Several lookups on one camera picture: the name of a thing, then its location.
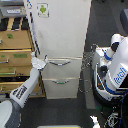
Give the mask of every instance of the cable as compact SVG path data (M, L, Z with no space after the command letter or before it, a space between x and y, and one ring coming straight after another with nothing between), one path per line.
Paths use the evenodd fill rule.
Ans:
M96 0L98 3L103 4L106 0Z
M97 45L97 44L92 44L92 46L91 46L91 52L93 52L94 53L94 51L93 51L93 47L95 46L95 49L96 48L99 48L99 46Z
M86 52L83 53L81 71L88 68L91 65L93 55L90 55Z
M121 126L121 121L122 121L122 107L123 107L124 98L127 95L127 93L128 93L128 90L126 90L126 92L124 93L124 96L123 96L123 99L122 99L122 102L121 102L121 115L120 115L120 122L119 122L118 128L120 128L120 126Z
M118 113L113 112L108 118L107 121L104 124L104 128L106 128L106 125L108 124L109 127L114 128L114 126L118 123L118 120L115 122L115 119L118 119Z
M80 86L79 86L79 91L82 92L82 93L88 93L88 92L90 92L91 89L92 89L92 83L91 83L89 80L84 80L84 81L85 81L85 82L89 82L90 85L91 85L91 87L89 88L89 90L83 91L83 90L80 88Z

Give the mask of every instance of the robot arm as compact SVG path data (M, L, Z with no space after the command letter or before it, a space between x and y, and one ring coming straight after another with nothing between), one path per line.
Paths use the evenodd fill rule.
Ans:
M24 107L29 95L38 82L39 70L44 69L44 67L48 63L47 56L45 56L44 61L36 58L33 53L31 54L31 56L33 68L30 71L30 78L26 80L19 88L12 90L12 92L10 93L10 98L18 103L21 108Z
M108 47L108 49L106 51L103 51L104 56L100 58L100 67L101 70L103 69L109 69L109 66L111 64L113 55L115 54L120 42L124 39L123 36L121 36L120 34L114 34L111 38L111 46Z
M23 108L26 100L37 84L38 78L39 71L36 68L32 68L30 72L30 78L26 80L19 88L13 90L10 93L10 99L17 102L20 107Z

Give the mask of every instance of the white refrigerator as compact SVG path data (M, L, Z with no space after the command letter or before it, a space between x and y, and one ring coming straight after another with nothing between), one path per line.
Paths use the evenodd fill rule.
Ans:
M47 99L76 98L91 0L24 0L24 5L37 57L49 59L41 72Z

